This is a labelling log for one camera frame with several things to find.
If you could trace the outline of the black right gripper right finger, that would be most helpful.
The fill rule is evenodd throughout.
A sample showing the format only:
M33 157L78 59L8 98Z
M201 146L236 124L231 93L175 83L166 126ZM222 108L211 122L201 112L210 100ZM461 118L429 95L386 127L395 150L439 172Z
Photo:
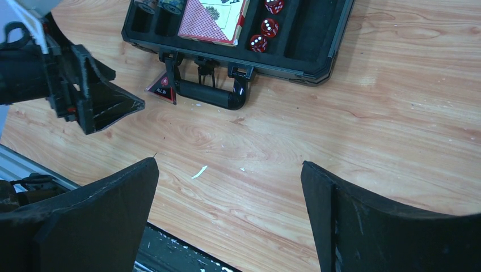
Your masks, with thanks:
M479 271L480 215L373 193L305 161L301 183L321 271Z

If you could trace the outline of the brown poker chip stack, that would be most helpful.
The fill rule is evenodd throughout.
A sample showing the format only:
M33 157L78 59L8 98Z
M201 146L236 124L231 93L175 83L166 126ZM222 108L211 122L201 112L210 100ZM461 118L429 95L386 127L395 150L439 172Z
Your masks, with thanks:
M142 11L148 14L155 14L155 9L157 7L157 0L134 0L133 3L140 8Z

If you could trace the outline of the black triangular all-in button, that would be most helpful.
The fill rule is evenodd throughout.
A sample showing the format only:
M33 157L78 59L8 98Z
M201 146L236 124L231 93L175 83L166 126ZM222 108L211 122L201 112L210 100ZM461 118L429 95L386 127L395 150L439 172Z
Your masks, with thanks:
M167 75L167 71L162 71L146 88L145 92L156 96L173 105L177 104L176 92L174 91Z

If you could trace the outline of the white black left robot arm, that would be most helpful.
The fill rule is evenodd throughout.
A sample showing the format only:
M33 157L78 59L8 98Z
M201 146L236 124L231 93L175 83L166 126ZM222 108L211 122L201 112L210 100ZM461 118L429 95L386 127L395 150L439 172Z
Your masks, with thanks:
M113 69L66 38L52 14L40 23L46 53L24 23L4 27L7 35L21 29L22 37L1 43L1 105L46 99L57 117L77 122L86 135L145 108L144 100L113 84Z

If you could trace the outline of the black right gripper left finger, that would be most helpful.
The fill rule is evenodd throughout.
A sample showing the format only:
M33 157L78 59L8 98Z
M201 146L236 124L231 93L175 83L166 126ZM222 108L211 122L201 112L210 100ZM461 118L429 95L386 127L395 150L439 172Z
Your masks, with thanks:
M1 270L132 271L158 177L146 158L27 205L1 181Z

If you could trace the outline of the red playing card deck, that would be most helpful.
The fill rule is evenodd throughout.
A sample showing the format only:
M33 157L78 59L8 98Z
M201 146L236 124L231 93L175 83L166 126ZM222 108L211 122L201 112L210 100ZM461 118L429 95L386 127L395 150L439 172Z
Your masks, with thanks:
M235 47L250 1L189 0L178 30L183 39Z

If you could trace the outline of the dark green poker chip stack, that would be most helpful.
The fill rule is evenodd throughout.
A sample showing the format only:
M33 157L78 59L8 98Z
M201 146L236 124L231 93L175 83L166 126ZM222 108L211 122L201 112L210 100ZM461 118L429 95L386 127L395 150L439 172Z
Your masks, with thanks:
M183 12L186 0L159 0L158 6L174 15L180 15Z

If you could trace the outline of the black poker set case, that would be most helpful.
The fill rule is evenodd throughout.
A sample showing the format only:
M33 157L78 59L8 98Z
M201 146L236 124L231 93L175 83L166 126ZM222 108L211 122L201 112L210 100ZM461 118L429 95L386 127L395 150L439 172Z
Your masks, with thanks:
M271 15L264 1L250 1L238 45L230 47L183 39L178 36L181 15L162 8L148 14L131 3L121 34L166 64L176 97L238 110L255 74L304 86L328 81L352 8L353 1L285 1L282 11ZM250 39L260 34L265 18L278 22L279 33L268 39L264 53L253 52Z

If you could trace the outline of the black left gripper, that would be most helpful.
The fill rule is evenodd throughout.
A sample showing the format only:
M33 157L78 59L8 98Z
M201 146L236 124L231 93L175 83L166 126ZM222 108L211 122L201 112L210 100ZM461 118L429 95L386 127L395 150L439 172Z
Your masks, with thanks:
M13 30L21 37L9 42ZM145 101L112 83L116 72L75 45L47 14L44 53L22 22L9 22L1 42L1 105L46 99L57 117L79 123L86 135L102 131L120 119L145 109Z

